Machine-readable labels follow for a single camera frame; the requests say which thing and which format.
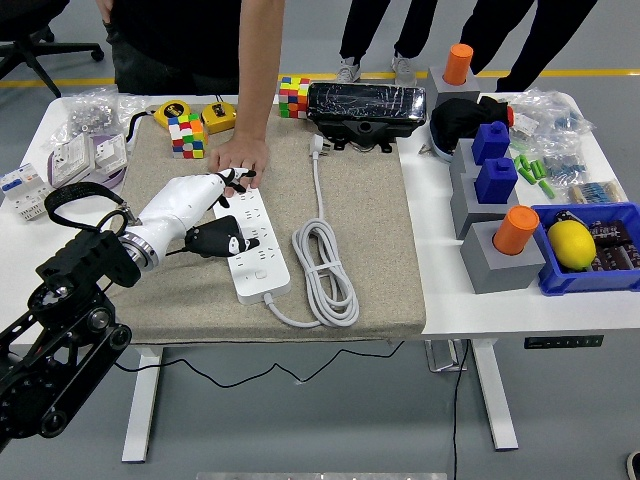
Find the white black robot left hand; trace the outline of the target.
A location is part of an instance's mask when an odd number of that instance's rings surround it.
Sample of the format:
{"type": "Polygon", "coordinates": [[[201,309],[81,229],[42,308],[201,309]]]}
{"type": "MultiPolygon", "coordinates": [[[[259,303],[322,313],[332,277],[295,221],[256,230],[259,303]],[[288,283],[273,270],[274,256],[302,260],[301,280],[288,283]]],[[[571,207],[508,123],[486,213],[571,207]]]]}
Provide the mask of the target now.
{"type": "Polygon", "coordinates": [[[151,271],[165,258],[169,244],[184,239],[226,187],[238,189],[241,178],[255,176],[255,171],[238,167],[173,178],[142,210],[137,225],[125,228],[120,241],[141,271],[151,271]]]}

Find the person's left hand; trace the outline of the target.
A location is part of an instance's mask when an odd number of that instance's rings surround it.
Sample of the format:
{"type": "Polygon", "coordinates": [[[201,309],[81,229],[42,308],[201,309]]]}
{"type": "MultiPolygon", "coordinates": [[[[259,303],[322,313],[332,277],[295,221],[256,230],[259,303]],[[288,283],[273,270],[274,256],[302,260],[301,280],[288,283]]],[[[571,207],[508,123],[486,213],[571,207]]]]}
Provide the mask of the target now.
{"type": "Polygon", "coordinates": [[[243,178],[241,185],[252,189],[261,184],[269,161],[269,148],[265,135],[253,135],[236,131],[230,140],[213,148],[208,160],[211,173],[229,168],[245,168],[255,172],[252,178],[243,178]]]}

